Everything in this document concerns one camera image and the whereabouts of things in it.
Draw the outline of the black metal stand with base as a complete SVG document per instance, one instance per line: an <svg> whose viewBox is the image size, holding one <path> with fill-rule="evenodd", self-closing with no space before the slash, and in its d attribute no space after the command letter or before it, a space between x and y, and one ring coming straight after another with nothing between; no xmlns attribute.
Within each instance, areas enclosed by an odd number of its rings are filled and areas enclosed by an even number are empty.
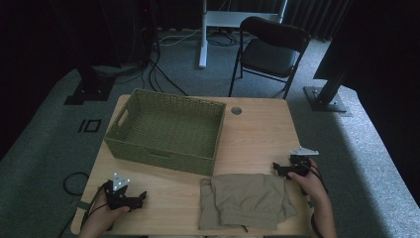
<svg viewBox="0 0 420 238"><path fill-rule="evenodd" d="M314 79L324 79L325 84L304 86L303 91L313 111L338 112L346 114L348 108L338 94L347 77L352 57L346 50L341 37L334 38L315 71Z"/></svg>
<svg viewBox="0 0 420 238"><path fill-rule="evenodd" d="M106 101L115 79L94 66L113 64L114 48L101 0L62 0L71 56L81 80L66 104Z"/></svg>

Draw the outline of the black folding chair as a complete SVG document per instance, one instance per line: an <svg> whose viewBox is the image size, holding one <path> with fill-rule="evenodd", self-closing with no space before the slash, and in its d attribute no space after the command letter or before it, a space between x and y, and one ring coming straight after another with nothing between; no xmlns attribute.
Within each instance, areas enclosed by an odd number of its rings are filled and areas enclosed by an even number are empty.
<svg viewBox="0 0 420 238"><path fill-rule="evenodd" d="M233 93L239 71L240 77L248 72L283 82L285 99L309 43L310 36L303 29L257 16L246 18L240 24L240 46L228 95Z"/></svg>

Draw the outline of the dark curtain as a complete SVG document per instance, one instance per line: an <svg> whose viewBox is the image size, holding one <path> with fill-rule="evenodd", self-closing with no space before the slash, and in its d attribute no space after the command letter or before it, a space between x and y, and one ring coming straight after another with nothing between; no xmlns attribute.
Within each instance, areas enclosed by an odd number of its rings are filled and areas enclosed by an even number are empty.
<svg viewBox="0 0 420 238"><path fill-rule="evenodd" d="M353 0L287 0L283 23L303 29L310 37L330 41Z"/></svg>

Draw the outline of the person's right hand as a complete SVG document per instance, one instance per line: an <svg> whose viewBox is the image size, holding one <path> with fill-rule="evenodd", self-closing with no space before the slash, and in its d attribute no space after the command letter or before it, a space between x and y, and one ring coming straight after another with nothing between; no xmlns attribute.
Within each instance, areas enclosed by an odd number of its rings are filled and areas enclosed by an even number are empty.
<svg viewBox="0 0 420 238"><path fill-rule="evenodd" d="M309 161L311 162L312 166L306 177L302 177L294 172L290 172L288 175L292 180L297 182L315 202L315 200L318 198L329 196L317 168L317 164L312 159L309 159Z"/></svg>

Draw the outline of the khaki pants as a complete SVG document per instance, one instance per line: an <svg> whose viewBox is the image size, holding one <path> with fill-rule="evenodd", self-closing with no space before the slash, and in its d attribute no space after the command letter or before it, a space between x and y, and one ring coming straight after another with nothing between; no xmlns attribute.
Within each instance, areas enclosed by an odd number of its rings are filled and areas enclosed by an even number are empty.
<svg viewBox="0 0 420 238"><path fill-rule="evenodd" d="M199 230L276 230L279 223L297 214L285 179L262 174L204 178L200 184L200 208Z"/></svg>

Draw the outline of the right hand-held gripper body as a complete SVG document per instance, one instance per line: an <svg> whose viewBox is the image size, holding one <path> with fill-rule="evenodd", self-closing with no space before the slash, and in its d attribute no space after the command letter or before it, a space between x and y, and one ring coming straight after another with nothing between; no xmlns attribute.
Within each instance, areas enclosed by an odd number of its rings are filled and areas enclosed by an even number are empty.
<svg viewBox="0 0 420 238"><path fill-rule="evenodd" d="M290 151L289 161L291 163L290 171L302 177L306 177L311 169L311 156L318 156L319 152L307 148L298 148Z"/></svg>

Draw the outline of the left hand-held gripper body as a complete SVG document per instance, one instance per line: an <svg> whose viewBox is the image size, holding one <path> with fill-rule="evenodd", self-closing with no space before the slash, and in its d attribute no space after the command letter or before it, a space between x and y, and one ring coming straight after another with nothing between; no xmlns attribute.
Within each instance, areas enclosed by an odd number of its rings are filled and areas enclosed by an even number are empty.
<svg viewBox="0 0 420 238"><path fill-rule="evenodd" d="M126 191L130 180L113 173L113 178L104 183L108 205L111 209L128 206L131 210L133 203L140 200L139 197L128 197Z"/></svg>

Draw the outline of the dark equipment cabinet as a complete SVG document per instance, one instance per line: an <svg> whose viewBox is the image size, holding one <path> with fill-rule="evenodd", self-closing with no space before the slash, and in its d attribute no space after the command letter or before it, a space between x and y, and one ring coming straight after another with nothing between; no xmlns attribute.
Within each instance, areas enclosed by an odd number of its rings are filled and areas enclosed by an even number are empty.
<svg viewBox="0 0 420 238"><path fill-rule="evenodd" d="M129 8L129 49L125 62L150 60L156 39L155 0L126 0Z"/></svg>

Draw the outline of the white metal desk frame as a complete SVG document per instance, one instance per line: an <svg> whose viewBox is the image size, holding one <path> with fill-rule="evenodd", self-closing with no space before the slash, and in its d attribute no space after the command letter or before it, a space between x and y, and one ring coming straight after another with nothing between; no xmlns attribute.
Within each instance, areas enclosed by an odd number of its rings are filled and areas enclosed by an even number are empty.
<svg viewBox="0 0 420 238"><path fill-rule="evenodd" d="M257 16L266 20L281 23L284 19L288 0L280 0L279 10L276 13L257 13L257 12L236 12L236 11L210 11L207 9L207 0L202 0L202 36L200 46L200 56L198 66L205 68L207 65L208 54L208 27L239 28L243 20L251 16Z"/></svg>

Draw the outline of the green woven basket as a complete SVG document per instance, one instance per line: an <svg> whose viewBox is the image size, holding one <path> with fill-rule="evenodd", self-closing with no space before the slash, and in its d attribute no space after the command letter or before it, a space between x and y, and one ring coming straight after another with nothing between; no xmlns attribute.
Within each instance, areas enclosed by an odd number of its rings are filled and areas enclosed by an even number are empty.
<svg viewBox="0 0 420 238"><path fill-rule="evenodd" d="M221 102L136 89L104 141L117 159L211 176L225 111Z"/></svg>

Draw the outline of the person's left hand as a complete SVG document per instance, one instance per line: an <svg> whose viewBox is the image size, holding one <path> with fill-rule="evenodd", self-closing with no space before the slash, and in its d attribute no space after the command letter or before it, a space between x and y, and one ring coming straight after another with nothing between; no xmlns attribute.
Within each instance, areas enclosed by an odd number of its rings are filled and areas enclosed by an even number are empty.
<svg viewBox="0 0 420 238"><path fill-rule="evenodd" d="M95 200L89 219L102 220L113 224L118 218L122 217L129 211L130 208L128 206L111 209L108 205L105 191L101 190Z"/></svg>

